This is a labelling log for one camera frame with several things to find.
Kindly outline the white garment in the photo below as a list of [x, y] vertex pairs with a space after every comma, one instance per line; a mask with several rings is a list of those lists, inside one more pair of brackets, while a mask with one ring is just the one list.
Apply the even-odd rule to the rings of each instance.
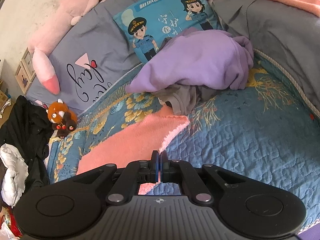
[[14, 207], [25, 191], [28, 166], [19, 150], [10, 144], [1, 146], [1, 161], [7, 169], [2, 181], [1, 196], [8, 206]]

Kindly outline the grey garment under sweatshirt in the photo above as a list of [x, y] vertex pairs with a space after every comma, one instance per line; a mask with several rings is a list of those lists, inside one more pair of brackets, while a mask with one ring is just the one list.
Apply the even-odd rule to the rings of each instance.
[[175, 115], [188, 115], [198, 102], [208, 101], [219, 93], [219, 90], [206, 86], [173, 84], [151, 94], [171, 107]]

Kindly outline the black clothing pile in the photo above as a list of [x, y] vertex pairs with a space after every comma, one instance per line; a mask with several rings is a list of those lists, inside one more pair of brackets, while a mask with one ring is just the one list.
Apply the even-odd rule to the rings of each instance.
[[1, 145], [15, 146], [28, 166], [25, 192], [49, 184], [44, 160], [49, 154], [48, 143], [52, 134], [52, 123], [46, 110], [20, 95], [1, 126]]

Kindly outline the blue police cartoon cushion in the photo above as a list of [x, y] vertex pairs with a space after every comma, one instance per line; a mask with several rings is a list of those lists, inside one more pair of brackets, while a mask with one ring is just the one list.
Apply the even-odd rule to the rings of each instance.
[[187, 28], [222, 29], [207, 0], [140, 0], [113, 19], [142, 63], [156, 55], [165, 38]]

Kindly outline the framed pictures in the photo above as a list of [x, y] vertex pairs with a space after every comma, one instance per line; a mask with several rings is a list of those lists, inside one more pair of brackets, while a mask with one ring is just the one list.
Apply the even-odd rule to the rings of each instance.
[[33, 68], [33, 55], [26, 49], [19, 61], [18, 68], [15, 73], [16, 81], [25, 95], [29, 90], [36, 73]]

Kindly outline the purple sweatshirt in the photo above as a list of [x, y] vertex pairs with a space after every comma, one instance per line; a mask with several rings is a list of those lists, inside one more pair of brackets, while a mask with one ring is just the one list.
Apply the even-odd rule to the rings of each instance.
[[144, 64], [126, 91], [157, 92], [176, 83], [215, 90], [244, 89], [253, 57], [253, 46], [244, 36], [189, 28]]

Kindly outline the red panda plush toy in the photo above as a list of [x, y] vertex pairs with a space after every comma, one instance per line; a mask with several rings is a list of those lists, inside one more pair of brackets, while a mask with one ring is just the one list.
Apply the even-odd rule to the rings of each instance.
[[53, 130], [57, 131], [56, 136], [58, 138], [64, 139], [77, 128], [78, 118], [76, 114], [61, 99], [54, 101], [46, 112]]

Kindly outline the pink plush toy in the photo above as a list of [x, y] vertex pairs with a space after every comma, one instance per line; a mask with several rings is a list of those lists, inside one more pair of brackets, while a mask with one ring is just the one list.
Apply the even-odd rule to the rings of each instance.
[[49, 55], [69, 30], [98, 3], [99, 0], [60, 0], [56, 12], [29, 38], [28, 51], [32, 55], [33, 69], [40, 84], [52, 94], [59, 94], [60, 85]]

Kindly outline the grey lettered pillow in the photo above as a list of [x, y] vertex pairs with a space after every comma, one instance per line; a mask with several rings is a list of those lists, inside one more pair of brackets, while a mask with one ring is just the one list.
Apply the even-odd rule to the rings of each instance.
[[79, 114], [140, 63], [113, 17], [139, 0], [106, 0], [64, 36], [49, 59], [60, 85], [57, 95], [34, 79], [27, 99], [50, 105], [61, 99]]

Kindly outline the blue floral quilt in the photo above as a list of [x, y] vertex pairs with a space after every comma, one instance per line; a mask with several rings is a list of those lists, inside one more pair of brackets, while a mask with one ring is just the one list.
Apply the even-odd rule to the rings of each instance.
[[[149, 93], [125, 92], [140, 69], [127, 72], [86, 109], [75, 132], [50, 141], [51, 183], [74, 176], [95, 146], [160, 109]], [[245, 89], [198, 103], [188, 119], [167, 146], [170, 158], [196, 167], [213, 163], [290, 191], [306, 207], [302, 230], [319, 224], [319, 109], [280, 64], [256, 52]]]

